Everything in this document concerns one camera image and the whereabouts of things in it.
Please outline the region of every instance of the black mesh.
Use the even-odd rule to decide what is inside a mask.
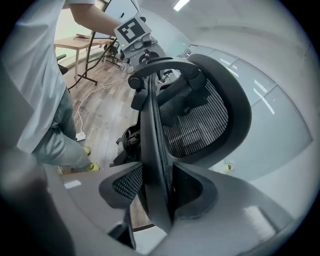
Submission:
[[[113,182],[112,187],[126,199],[133,201],[142,186],[142,166]]]
[[[204,149],[225,131],[228,111],[213,84],[198,91],[186,88],[160,107],[166,144],[176,158]]]

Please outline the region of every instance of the white wall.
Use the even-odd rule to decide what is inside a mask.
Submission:
[[[299,110],[313,141],[278,170],[251,182],[298,218],[320,184],[319,60],[291,16],[280,9],[269,11],[273,26],[255,22],[246,27],[211,27],[192,43],[224,51],[255,66],[273,79]]]
[[[103,3],[99,0],[95,0],[95,6],[101,9],[103,6]],[[87,29],[84,26],[81,26],[75,22],[70,9],[61,10],[57,24],[56,24],[56,28],[55,28],[54,40],[73,37],[76,34],[91,35],[91,33],[92,31],[90,29]],[[59,56],[62,54],[66,54],[67,58],[74,57],[76,55],[76,51],[72,49],[65,49],[65,48],[55,49],[56,56]]]
[[[158,40],[158,44],[168,56],[181,55],[188,48],[190,40],[175,26],[142,7],[140,7],[140,13],[146,18],[146,24],[151,28],[151,35]]]

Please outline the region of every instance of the white ceiling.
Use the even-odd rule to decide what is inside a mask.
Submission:
[[[277,0],[190,0],[180,11],[179,0],[138,0],[147,9],[193,40],[215,29],[251,28],[294,41],[299,37],[295,20]]]

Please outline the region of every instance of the wooden floor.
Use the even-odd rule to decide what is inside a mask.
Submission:
[[[78,72],[82,74],[84,71],[85,64],[82,62],[78,66]],[[64,75],[68,87],[75,83],[74,74],[74,68],[71,68]],[[97,67],[88,72],[87,76],[97,80],[97,86],[89,80],[82,79],[76,87],[70,90],[77,133],[81,128],[81,119],[77,113],[81,101],[90,92],[101,88],[104,84],[126,79],[128,74],[106,62],[99,63]],[[130,107],[135,90],[129,87],[128,81],[117,81],[106,86],[109,89],[93,92],[79,108],[83,121],[82,131],[86,134],[86,139],[80,143],[91,147],[89,158],[102,170],[109,168],[109,164],[118,154],[116,140],[123,135],[125,129],[136,124],[138,118],[138,111]],[[138,198],[131,204],[131,220],[134,229],[151,224]]]

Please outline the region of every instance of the person's arm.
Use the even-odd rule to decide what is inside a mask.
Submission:
[[[114,29],[121,24],[120,21],[104,14],[94,4],[74,3],[69,7],[74,21],[92,31],[115,36]]]

